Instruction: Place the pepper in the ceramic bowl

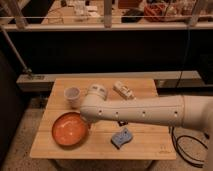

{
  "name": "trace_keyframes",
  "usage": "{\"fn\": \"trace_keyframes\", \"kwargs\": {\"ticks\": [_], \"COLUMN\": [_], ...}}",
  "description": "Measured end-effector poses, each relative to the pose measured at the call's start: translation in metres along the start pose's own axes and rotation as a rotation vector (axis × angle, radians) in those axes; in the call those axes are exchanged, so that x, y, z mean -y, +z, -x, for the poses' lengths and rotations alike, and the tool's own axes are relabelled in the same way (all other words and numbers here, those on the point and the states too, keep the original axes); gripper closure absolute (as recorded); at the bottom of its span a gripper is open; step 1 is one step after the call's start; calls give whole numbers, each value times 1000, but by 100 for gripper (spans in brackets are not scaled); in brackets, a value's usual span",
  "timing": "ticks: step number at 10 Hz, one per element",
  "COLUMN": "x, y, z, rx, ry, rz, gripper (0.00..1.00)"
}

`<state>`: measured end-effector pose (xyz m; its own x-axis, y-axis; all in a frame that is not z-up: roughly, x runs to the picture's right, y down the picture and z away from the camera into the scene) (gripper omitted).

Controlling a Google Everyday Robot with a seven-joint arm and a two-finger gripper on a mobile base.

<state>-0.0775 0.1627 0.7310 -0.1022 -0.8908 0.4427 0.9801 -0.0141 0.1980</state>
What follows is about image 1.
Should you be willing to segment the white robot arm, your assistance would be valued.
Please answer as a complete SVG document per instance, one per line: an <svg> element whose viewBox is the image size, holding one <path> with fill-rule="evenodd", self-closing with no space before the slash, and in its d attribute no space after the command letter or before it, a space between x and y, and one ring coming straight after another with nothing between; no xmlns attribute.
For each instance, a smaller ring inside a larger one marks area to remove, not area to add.
<svg viewBox="0 0 213 171"><path fill-rule="evenodd" d="M212 96L164 96L135 100L107 100L106 89L93 84L80 107L87 120L144 123L213 132Z"/></svg>

